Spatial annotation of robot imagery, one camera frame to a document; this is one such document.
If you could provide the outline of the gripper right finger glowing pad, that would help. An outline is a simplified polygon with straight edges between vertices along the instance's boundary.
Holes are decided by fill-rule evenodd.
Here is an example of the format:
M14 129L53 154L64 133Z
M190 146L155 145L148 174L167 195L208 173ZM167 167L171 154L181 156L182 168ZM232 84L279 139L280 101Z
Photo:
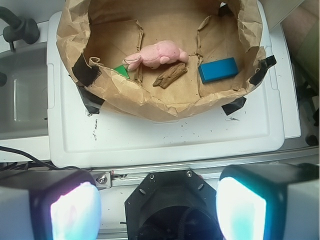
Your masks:
M229 165L217 185L216 212L227 240L318 240L320 167Z

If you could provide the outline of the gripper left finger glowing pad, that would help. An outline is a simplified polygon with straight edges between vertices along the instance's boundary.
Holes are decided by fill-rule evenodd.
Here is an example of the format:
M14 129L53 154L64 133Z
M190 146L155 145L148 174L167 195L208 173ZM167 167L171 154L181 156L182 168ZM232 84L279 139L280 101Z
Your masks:
M99 190L85 170L0 173L2 240L95 240L101 216Z

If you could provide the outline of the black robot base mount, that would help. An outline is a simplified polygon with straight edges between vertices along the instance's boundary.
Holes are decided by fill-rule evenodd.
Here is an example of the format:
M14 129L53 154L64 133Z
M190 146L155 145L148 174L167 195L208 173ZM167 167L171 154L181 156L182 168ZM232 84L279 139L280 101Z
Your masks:
M222 240L216 190L181 171L145 178L124 202L130 240Z

